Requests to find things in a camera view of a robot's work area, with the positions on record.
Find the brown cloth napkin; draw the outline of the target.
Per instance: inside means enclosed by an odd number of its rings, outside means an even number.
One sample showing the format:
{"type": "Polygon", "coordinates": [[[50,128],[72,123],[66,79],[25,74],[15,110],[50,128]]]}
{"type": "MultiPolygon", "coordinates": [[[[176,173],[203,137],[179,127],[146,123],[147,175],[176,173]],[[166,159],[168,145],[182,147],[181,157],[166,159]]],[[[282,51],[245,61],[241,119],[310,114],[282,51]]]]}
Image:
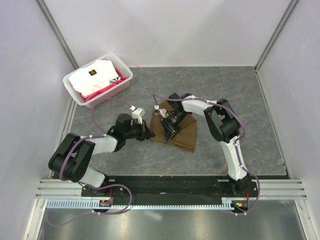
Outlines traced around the brown cloth napkin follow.
{"type": "MultiPolygon", "coordinates": [[[[182,104],[177,101],[163,101],[158,103],[161,109],[166,109],[167,112],[186,112],[183,110],[182,104]]],[[[162,126],[161,115],[155,115],[155,110],[150,120],[150,130],[155,134],[151,140],[161,144],[168,144],[178,149],[195,152],[196,140],[197,140],[197,120],[192,116],[191,113],[186,112],[186,117],[179,124],[181,127],[180,131],[167,143],[164,140],[164,128],[162,126]]]]}

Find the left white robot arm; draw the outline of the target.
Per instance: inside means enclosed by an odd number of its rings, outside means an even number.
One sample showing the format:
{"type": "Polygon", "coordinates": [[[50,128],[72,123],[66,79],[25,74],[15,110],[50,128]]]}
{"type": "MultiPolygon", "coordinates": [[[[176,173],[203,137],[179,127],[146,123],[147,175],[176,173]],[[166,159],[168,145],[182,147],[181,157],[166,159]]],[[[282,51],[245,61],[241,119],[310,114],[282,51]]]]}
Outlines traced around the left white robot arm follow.
{"type": "Polygon", "coordinates": [[[48,168],[62,181],[89,185],[95,194],[104,197],[109,193],[110,185],[105,181],[107,176],[104,173],[89,166],[92,156],[117,152],[130,139],[143,142],[154,136],[145,120],[122,113],[103,135],[68,133],[50,158],[48,168]]]}

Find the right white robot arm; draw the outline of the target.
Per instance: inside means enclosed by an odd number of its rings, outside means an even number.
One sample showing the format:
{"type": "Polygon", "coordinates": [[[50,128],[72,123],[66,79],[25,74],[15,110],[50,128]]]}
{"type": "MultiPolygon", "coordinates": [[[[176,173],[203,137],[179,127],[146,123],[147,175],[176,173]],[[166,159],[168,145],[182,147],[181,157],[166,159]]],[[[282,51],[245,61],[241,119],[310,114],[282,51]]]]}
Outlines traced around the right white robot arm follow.
{"type": "Polygon", "coordinates": [[[164,142],[169,142],[180,131],[180,123],[190,114],[197,114],[205,118],[212,137],[222,147],[227,163],[228,176],[233,180],[229,184],[229,191],[235,197],[242,196],[247,191],[243,181],[248,175],[244,170],[239,138],[240,128],[238,117],[226,99],[210,101],[186,93],[182,96],[173,93],[166,99],[173,108],[171,112],[158,110],[164,132],[164,142]]]}

